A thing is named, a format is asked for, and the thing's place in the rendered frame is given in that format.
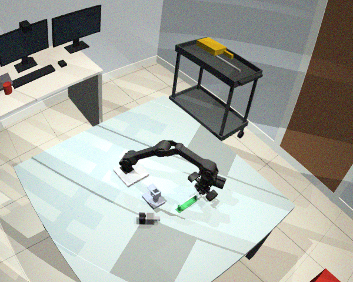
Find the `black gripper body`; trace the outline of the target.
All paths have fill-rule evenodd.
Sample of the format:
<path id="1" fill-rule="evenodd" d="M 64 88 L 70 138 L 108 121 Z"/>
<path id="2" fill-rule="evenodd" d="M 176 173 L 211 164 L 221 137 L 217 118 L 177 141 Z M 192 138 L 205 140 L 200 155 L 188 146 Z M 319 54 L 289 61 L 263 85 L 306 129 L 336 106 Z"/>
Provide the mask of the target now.
<path id="1" fill-rule="evenodd" d="M 200 175 L 198 175 L 198 172 L 193 172 L 192 174 L 190 174 L 188 176 L 188 180 L 191 183 L 193 183 L 193 181 L 195 180 L 196 181 L 195 186 L 197 188 L 200 188 L 204 193 L 206 193 L 207 195 L 205 196 L 205 198 L 209 202 L 211 202 L 218 195 L 218 193 L 214 189 L 209 191 L 210 190 L 210 188 L 209 188 L 210 187 L 210 183 L 212 181 L 209 184 L 203 184 L 203 183 L 201 183 L 200 178 L 198 178 L 198 177 L 200 177 Z"/>

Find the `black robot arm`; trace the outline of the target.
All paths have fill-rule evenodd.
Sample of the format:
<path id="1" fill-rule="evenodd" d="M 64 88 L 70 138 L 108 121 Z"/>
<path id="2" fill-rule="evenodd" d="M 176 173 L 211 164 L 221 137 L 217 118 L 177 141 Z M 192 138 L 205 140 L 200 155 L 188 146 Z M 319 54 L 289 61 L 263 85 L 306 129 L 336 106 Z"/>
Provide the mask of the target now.
<path id="1" fill-rule="evenodd" d="M 171 146 L 175 146 L 174 149 L 170 149 Z M 217 176 L 218 168 L 215 162 L 208 159 L 203 159 L 188 148 L 186 148 L 182 143 L 174 142 L 173 140 L 162 140 L 158 142 L 155 146 L 146 148 L 140 151 L 130 150 L 125 153 L 122 159 L 119 161 L 120 169 L 125 173 L 130 173 L 134 170 L 132 165 L 136 165 L 139 160 L 146 159 L 148 157 L 168 157 L 172 155 L 180 155 L 187 161 L 191 162 L 193 165 L 200 169 L 198 175 L 200 175 L 200 181 L 203 184 L 209 184 L 210 187 L 218 187 L 223 189 L 226 182 L 226 178 Z M 209 187 L 209 188 L 210 188 Z"/>

